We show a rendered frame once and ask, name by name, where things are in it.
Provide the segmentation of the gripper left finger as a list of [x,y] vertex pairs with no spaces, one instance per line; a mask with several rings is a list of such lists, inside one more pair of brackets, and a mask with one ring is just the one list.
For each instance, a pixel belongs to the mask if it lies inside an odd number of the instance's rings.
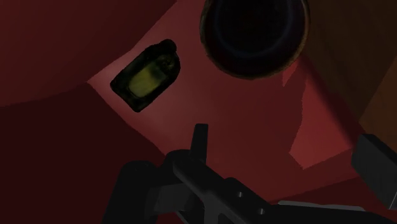
[[120,170],[102,224],[156,224],[175,213],[184,224],[271,224],[271,205],[233,178],[206,165],[208,126],[197,124],[188,150],[174,150]]

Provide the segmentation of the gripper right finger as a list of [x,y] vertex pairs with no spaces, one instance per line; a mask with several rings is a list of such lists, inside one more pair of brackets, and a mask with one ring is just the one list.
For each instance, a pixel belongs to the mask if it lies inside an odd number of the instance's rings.
[[351,165],[381,203],[397,211],[397,153],[377,136],[362,134]]

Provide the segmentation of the red sofa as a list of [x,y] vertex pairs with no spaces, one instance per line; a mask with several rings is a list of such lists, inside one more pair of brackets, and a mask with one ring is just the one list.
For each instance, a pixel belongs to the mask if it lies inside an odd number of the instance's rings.
[[[361,127],[323,94],[304,57],[276,76],[238,80],[200,44],[204,0],[177,0],[135,47],[88,82],[0,108],[0,224],[100,224],[116,177],[131,160],[160,164],[209,125],[208,165],[269,201],[363,206],[397,221],[351,167]],[[109,87],[146,46],[170,38],[181,73],[133,112]]]

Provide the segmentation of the black and yellow flat object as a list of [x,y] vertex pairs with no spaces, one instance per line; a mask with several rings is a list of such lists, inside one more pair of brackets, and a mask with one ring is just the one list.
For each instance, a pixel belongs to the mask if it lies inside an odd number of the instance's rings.
[[113,78],[110,87],[138,113],[175,82],[180,70],[177,46],[165,39],[145,48]]

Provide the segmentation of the dark round bowl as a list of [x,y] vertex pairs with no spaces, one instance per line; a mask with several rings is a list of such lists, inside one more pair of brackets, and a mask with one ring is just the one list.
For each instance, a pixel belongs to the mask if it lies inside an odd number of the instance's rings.
[[292,65],[309,29],[307,0],[205,0],[199,26],[211,62],[244,80],[269,77]]

